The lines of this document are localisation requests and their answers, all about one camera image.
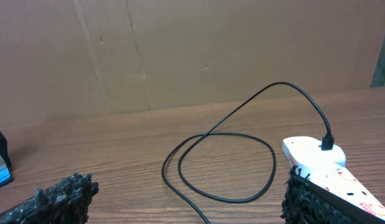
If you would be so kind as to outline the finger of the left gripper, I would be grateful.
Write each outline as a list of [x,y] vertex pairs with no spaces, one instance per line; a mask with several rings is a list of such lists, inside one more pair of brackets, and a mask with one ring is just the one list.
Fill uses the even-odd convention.
[[12,166],[7,150],[7,139],[0,131],[0,166],[3,166],[4,164],[8,169]]

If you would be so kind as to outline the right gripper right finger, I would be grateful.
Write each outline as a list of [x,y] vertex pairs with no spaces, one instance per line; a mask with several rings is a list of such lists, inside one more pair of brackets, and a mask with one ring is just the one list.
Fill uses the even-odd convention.
[[385,224],[361,208],[301,176],[293,166],[286,181],[281,218],[286,224]]

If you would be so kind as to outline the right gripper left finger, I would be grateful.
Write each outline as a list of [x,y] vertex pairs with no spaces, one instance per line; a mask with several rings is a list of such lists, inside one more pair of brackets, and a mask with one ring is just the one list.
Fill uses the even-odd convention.
[[48,189],[36,189],[25,202],[0,213],[0,224],[84,224],[99,191],[92,174],[74,173]]

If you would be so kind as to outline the blue screen smartphone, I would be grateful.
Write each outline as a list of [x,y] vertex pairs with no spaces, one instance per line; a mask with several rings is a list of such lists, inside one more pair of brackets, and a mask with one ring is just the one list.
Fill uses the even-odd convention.
[[0,156],[0,188],[13,181],[11,172],[4,159]]

